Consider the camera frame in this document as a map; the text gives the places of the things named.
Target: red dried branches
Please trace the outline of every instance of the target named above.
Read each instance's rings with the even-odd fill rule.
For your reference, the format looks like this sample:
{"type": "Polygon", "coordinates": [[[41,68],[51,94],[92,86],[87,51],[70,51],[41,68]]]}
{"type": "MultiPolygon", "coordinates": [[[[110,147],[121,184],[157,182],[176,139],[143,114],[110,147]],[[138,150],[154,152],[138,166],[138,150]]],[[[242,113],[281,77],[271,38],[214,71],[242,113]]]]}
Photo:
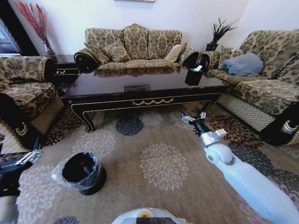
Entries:
{"type": "Polygon", "coordinates": [[[22,2],[15,2],[20,13],[26,18],[30,23],[32,28],[35,30],[36,34],[41,38],[43,43],[46,45],[48,53],[54,55],[54,52],[50,46],[50,43],[47,38],[47,13],[43,7],[40,7],[37,3],[34,7],[32,3],[24,4],[22,2]]]}

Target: green plant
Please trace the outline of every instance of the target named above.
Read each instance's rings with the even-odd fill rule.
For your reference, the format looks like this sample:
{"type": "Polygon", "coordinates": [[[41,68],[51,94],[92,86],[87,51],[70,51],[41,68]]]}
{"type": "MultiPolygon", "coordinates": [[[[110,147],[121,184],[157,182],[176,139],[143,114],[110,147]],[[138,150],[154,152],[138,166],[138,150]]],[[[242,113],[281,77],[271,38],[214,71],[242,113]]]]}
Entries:
{"type": "Polygon", "coordinates": [[[232,29],[236,29],[236,27],[232,27],[232,25],[237,21],[234,21],[225,26],[224,26],[224,23],[226,22],[226,20],[221,22],[220,18],[218,18],[218,22],[219,22],[219,24],[214,23],[214,25],[213,25],[213,36],[214,37],[210,44],[217,44],[217,42],[225,35],[226,32],[228,32],[232,29]]]}

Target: vase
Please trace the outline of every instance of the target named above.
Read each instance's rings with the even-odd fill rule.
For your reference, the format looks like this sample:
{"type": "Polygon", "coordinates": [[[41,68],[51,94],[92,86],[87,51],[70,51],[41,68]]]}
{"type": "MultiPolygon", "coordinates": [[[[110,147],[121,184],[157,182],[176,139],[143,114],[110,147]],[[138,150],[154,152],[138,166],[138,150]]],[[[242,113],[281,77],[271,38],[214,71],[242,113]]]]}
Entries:
{"type": "Polygon", "coordinates": [[[206,51],[215,51],[218,44],[208,43],[206,45],[206,51]]]}
{"type": "Polygon", "coordinates": [[[44,47],[45,47],[46,54],[48,56],[54,56],[55,53],[54,53],[54,51],[53,51],[53,49],[52,49],[52,47],[51,47],[48,39],[44,39],[43,40],[43,44],[44,44],[44,47]]]}

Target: glass tabletop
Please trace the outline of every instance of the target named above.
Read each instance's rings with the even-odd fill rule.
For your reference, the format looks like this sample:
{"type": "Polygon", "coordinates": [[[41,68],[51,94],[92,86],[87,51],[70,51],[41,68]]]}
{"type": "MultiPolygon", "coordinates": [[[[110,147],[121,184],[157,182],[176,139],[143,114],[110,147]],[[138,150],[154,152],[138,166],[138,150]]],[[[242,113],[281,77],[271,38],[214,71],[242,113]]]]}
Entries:
{"type": "Polygon", "coordinates": [[[81,74],[64,97],[225,86],[185,67],[101,69],[81,74]]]}

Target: patterned rug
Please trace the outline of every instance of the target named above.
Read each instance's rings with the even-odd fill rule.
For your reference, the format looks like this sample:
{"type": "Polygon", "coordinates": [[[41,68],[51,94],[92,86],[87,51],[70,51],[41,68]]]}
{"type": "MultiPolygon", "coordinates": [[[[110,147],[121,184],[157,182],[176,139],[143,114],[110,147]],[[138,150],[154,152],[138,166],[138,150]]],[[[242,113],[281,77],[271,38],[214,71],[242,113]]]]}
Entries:
{"type": "MultiPolygon", "coordinates": [[[[184,105],[194,115],[194,105],[184,105]]],[[[20,224],[110,224],[121,213],[166,209],[194,224],[265,224],[205,158],[180,107],[92,112],[95,131],[66,109],[44,155],[20,178],[20,224]],[[89,150],[107,171],[104,187],[84,196],[51,180],[52,170],[72,154],[89,150]]],[[[279,186],[299,209],[298,146],[273,147],[232,114],[214,106],[207,125],[225,128],[223,143],[279,186]]]]}

